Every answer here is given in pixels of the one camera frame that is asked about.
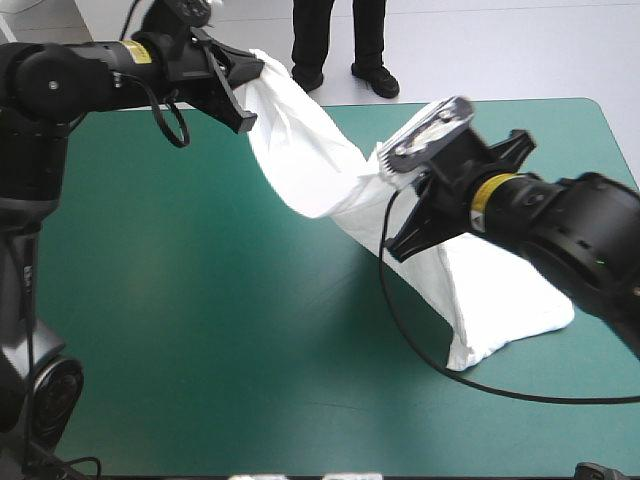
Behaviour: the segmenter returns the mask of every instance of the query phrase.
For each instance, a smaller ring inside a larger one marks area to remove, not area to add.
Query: black pants
[[[329,23],[334,0],[293,0],[294,73],[315,76],[329,52]],[[386,0],[353,0],[356,63],[382,66]]]

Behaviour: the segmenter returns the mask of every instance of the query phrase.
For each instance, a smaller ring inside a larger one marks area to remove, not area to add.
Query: gray floor
[[[130,0],[77,3],[89,32],[102,40],[116,38]],[[140,13],[150,3],[143,1]],[[213,34],[240,48],[261,48],[290,67],[291,3],[226,0]],[[336,0],[327,80],[312,94],[323,105],[384,102],[349,73],[350,3]],[[17,23],[19,40],[85,35],[72,0],[44,4]],[[39,33],[38,15],[47,25]],[[587,97],[601,105],[640,180],[639,128],[629,113],[640,107],[639,25],[640,0],[388,0],[385,57],[402,85],[394,101]]]

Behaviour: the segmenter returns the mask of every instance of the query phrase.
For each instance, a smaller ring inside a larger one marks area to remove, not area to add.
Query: black cable
[[[174,146],[178,148],[186,147],[187,145],[189,145],[189,143],[191,143],[191,135],[189,134],[189,127],[187,126],[187,122],[182,116],[180,109],[176,107],[175,104],[175,101],[178,97],[177,90],[171,92],[171,94],[164,99],[164,103],[167,107],[169,107],[169,110],[171,111],[171,113],[173,113],[173,116],[178,121],[178,125],[180,126],[180,137],[173,133],[171,127],[167,125],[167,122],[164,119],[164,115],[162,115],[162,110],[160,109],[160,102],[158,101],[158,97],[156,97],[156,94],[153,92],[149,84],[147,84],[147,82],[145,82],[140,77],[136,77],[135,75],[121,73],[120,76],[122,78],[129,79],[136,85],[142,87],[142,89],[145,91],[147,97],[149,98],[149,104],[151,106],[151,113],[153,113],[153,118],[155,119],[158,127],[160,127],[160,130],[167,138],[167,140],[169,140]]]
[[[474,388],[476,390],[483,391],[485,393],[489,393],[491,395],[497,395],[500,397],[513,398],[516,400],[524,400],[528,402],[537,402],[537,403],[552,403],[559,405],[622,405],[629,403],[640,403],[640,395],[630,396],[630,397],[604,397],[604,398],[572,398],[572,397],[545,397],[540,395],[529,395],[526,393],[512,392],[509,390],[502,390],[499,388],[490,387],[488,385],[483,385],[481,383],[476,383],[471,380],[467,380],[466,378],[454,373],[451,370],[448,370],[438,364],[431,356],[426,353],[420,345],[413,339],[409,329],[406,327],[404,322],[402,321],[400,315],[398,315],[393,302],[391,300],[391,296],[389,294],[389,288],[387,286],[387,282],[384,276],[384,243],[387,238],[387,230],[389,228],[389,217],[391,216],[391,208],[393,207],[396,198],[398,198],[400,192],[395,192],[389,203],[387,205],[387,209],[384,214],[384,223],[382,225],[382,236],[380,238],[380,247],[378,250],[378,273],[380,275],[380,285],[382,286],[382,293],[384,295],[384,299],[387,302],[387,306],[389,307],[389,311],[391,312],[391,316],[393,317],[394,322],[396,323],[398,330],[405,338],[409,346],[413,349],[413,351],[432,369],[436,372],[444,375],[445,377],[453,380],[454,382],[461,383],[466,385],[467,387]]]
[[[20,282],[20,310],[24,313],[25,318],[25,330],[27,335],[27,356],[29,371],[27,372],[27,395],[26,395],[26,418],[24,425],[24,456],[22,460],[23,471],[26,471],[29,466],[29,460],[31,457],[31,425],[33,424],[33,399],[35,389],[35,368],[34,368],[34,354],[33,354],[33,322],[34,317],[31,311],[31,305],[29,304],[27,286],[25,285],[26,279],[24,277],[24,267],[20,266],[20,259],[16,250],[13,238],[9,235],[4,236],[5,245],[9,251],[11,257],[11,263],[15,269],[16,276]]]
[[[96,480],[100,480],[102,478],[102,462],[98,457],[80,457],[75,460],[69,460],[68,462],[55,462],[51,464],[47,464],[50,467],[73,467],[74,465],[79,465],[81,463],[93,463],[96,466]]]
[[[133,18],[133,14],[138,8],[142,0],[133,0],[131,7],[129,8],[129,13],[127,13],[127,18],[124,21],[124,26],[122,27],[122,32],[120,33],[120,41],[124,40],[125,35],[127,34],[127,30],[129,30],[129,25],[131,24],[131,19]]]

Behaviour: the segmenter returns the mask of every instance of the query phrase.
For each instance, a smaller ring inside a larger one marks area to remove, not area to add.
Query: yellow warning label
[[[518,175],[513,173],[501,173],[500,175],[491,177],[478,189],[473,197],[473,202],[471,202],[471,226],[475,230],[480,232],[486,231],[484,225],[484,211],[487,208],[487,203],[489,202],[491,195],[504,182],[517,176]]]
[[[133,61],[138,65],[153,63],[153,60],[151,60],[151,55],[149,55],[149,51],[144,48],[141,43],[134,42],[133,40],[125,40],[120,43],[127,47],[127,50],[129,50]]]

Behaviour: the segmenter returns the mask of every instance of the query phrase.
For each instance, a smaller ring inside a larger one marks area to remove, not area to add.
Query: green table
[[[418,108],[328,111],[369,152]],[[548,180],[633,182],[588,100],[477,109],[488,142],[529,129],[540,146],[525,168]],[[389,318],[375,258],[331,221],[289,211],[245,137],[187,119],[183,151],[148,112],[92,115],[72,139],[39,302],[86,369],[62,457],[98,455],[109,474],[571,475],[586,460],[640,472],[640,406],[527,404],[438,376]],[[444,361],[449,328],[391,284]],[[539,394],[640,392],[635,358],[584,314],[468,376]]]

